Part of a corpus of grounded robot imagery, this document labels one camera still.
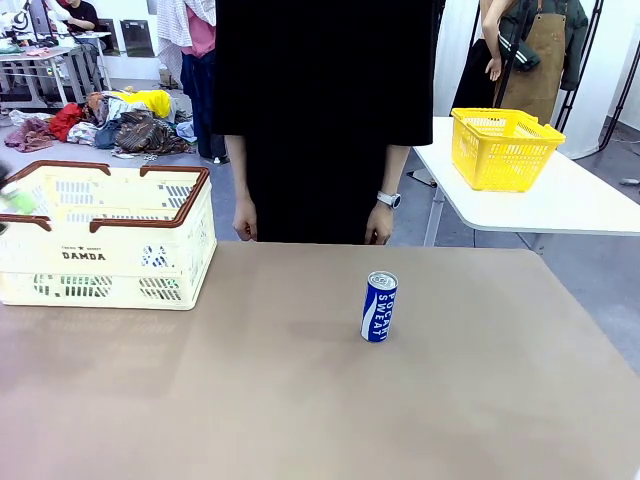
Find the person's right hand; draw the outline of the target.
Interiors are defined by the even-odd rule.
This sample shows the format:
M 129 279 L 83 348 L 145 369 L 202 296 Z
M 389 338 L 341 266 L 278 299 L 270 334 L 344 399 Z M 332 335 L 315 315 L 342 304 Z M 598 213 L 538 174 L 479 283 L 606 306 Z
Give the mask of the person's right hand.
M 236 199 L 233 227 L 240 240 L 257 240 L 257 214 L 250 197 Z

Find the person's left hand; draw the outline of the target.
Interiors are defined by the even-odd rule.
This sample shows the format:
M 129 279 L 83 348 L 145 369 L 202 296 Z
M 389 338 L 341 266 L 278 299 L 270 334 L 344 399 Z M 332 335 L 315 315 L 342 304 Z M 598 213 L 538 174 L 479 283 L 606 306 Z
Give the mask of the person's left hand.
M 365 232 L 365 245 L 386 245 L 393 231 L 393 209 L 377 202 L 372 209 Z

